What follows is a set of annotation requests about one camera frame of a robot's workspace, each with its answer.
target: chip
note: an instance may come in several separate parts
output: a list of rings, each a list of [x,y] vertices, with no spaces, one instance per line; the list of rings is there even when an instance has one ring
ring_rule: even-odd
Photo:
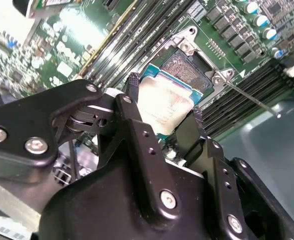
[[[17,70],[14,70],[14,72],[12,73],[12,79],[16,82],[20,82],[22,78],[23,78],[23,75]]]
[[[62,61],[57,67],[57,71],[62,73],[65,77],[68,78],[70,74],[72,73],[72,68]]]
[[[241,35],[244,35],[247,31],[248,31],[248,28],[243,27],[242,29],[240,29],[239,33],[240,33]]]
[[[217,2],[217,6],[218,7],[222,7],[222,6],[224,6],[224,5],[226,5],[227,4],[227,1],[226,0],[220,0],[219,2]]]
[[[235,48],[239,46],[242,42],[243,42],[242,38],[239,35],[237,35],[229,43]]]
[[[288,38],[287,38],[288,41],[292,41],[294,40],[294,34],[290,35]]]
[[[226,13],[225,13],[225,16],[226,17],[229,17],[230,15],[232,15],[232,14],[234,14],[235,13],[235,11],[233,10],[233,9],[229,9]]]
[[[211,67],[196,53],[187,57],[186,54],[178,50],[160,69],[200,92],[204,92],[213,86],[210,79],[204,74],[211,71]]]
[[[281,6],[279,3],[276,3],[273,6],[268,7],[268,11],[270,12],[270,14],[275,15],[276,13],[278,13],[281,10]]]
[[[243,45],[241,45],[236,52],[238,53],[238,55],[242,56],[244,55],[246,52],[248,52],[250,50],[250,47],[248,44],[244,43]]]
[[[228,27],[221,35],[225,38],[225,39],[230,39],[232,36],[234,36],[236,34],[236,29],[233,26]]]
[[[289,45],[289,41],[288,40],[282,40],[279,44],[278,44],[278,47],[280,49],[285,49],[286,47],[288,47]]]
[[[210,21],[214,22],[219,16],[221,16],[221,11],[219,8],[214,7],[206,16]]]
[[[45,50],[45,51],[51,51],[52,46],[50,43],[48,43],[46,40],[42,40],[41,42],[41,47]]]
[[[234,26],[237,26],[238,24],[240,24],[241,23],[241,20],[240,20],[240,18],[236,18],[233,22],[232,22],[232,25],[234,25]]]
[[[218,22],[216,22],[216,24],[214,24],[214,26],[218,30],[223,30],[224,28],[228,26],[228,24],[229,24],[228,19],[225,16],[223,16],[221,19],[218,20]]]
[[[260,48],[259,44],[256,44],[252,47],[252,50],[257,51]]]
[[[242,60],[245,63],[249,63],[252,60],[254,60],[257,57],[256,53],[254,53],[253,51],[251,51],[249,54],[247,54],[245,57],[242,58]]]
[[[253,41],[255,38],[253,36],[249,36],[246,38],[246,42],[250,43],[251,41]]]

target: electronic component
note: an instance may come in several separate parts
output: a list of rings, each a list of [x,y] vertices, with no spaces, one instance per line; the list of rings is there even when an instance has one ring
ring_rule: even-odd
[[[44,39],[41,41],[41,47],[48,52],[52,49],[52,45]]]
[[[280,49],[286,49],[289,46],[289,41],[288,40],[282,40],[279,44],[278,47]]]
[[[289,42],[292,41],[292,40],[294,40],[294,34],[290,35],[290,36],[287,38],[287,40],[288,40]]]
[[[41,58],[41,57],[43,57],[43,54],[44,54],[44,53],[43,53],[41,50],[39,50],[39,49],[36,49],[36,50],[35,50],[35,56]]]
[[[272,40],[276,37],[277,31],[275,29],[272,29],[270,27],[267,27],[263,32],[262,32],[262,37],[264,39]]]
[[[204,74],[212,69],[197,53],[188,57],[181,50],[178,50],[160,69],[182,80],[201,93],[213,86],[212,82]]]
[[[258,15],[253,19],[252,23],[257,27],[263,27],[268,24],[268,18],[265,15]]]
[[[224,28],[226,28],[228,26],[229,22],[228,19],[223,16],[221,19],[219,19],[214,26],[218,29],[218,30],[223,30]]]
[[[248,53],[245,57],[242,58],[242,60],[245,62],[245,63],[249,63],[251,62],[252,60],[254,60],[255,58],[257,57],[256,53],[251,51],[250,53]]]
[[[237,27],[239,24],[241,24],[241,20],[240,18],[236,18],[233,22],[232,22],[232,25],[234,25],[235,27]]]
[[[207,13],[207,18],[214,22],[218,17],[221,16],[221,10],[218,7],[214,7],[210,12]]]
[[[150,124],[156,134],[167,136],[201,97],[200,92],[150,64],[141,77],[137,105],[143,122]]]
[[[82,54],[82,58],[84,59],[84,60],[88,60],[89,58],[90,58],[90,54],[87,52],[87,51],[85,51],[83,54]]]
[[[245,26],[242,29],[239,30],[239,33],[241,35],[244,35],[246,32],[248,32],[248,28],[246,28]]]
[[[276,47],[273,47],[270,51],[270,55],[274,58],[274,59],[280,59],[283,56],[283,50],[280,50]]]
[[[259,44],[256,44],[252,47],[252,50],[254,50],[255,52],[258,51],[258,49],[260,49]]]
[[[120,0],[104,0],[102,5],[105,6],[109,11],[113,10]]]
[[[221,35],[228,40],[236,33],[236,29],[233,26],[229,26]]]
[[[250,50],[250,47],[247,43],[242,44],[240,47],[237,48],[236,52],[239,56],[244,55],[246,52]]]
[[[258,4],[254,1],[246,3],[245,6],[243,7],[243,11],[247,14],[254,14],[257,12],[257,10],[258,10]]]
[[[234,48],[236,48],[242,42],[243,42],[243,39],[239,35],[237,35],[229,42],[229,44],[232,45]]]
[[[226,17],[230,17],[234,13],[235,13],[235,11],[232,8],[230,8],[230,9],[227,10],[227,12],[225,12],[225,16]]]
[[[14,70],[14,72],[12,73],[12,79],[16,82],[20,82],[22,78],[23,78],[23,75],[17,70]]]
[[[57,71],[62,73],[65,77],[69,77],[70,74],[72,73],[72,68],[69,67],[65,62],[61,62],[58,67],[57,67]]]
[[[294,78],[294,66],[285,68],[283,72],[290,78]]]
[[[275,15],[276,13],[278,13],[281,10],[281,5],[277,2],[275,2],[274,5],[268,7],[268,11],[272,14]]]
[[[249,44],[250,42],[252,42],[255,38],[253,36],[249,36],[246,38],[246,42]]]
[[[222,6],[224,6],[224,5],[226,5],[227,4],[227,1],[226,0],[220,0],[219,2],[217,2],[217,6],[218,7],[222,7]]]

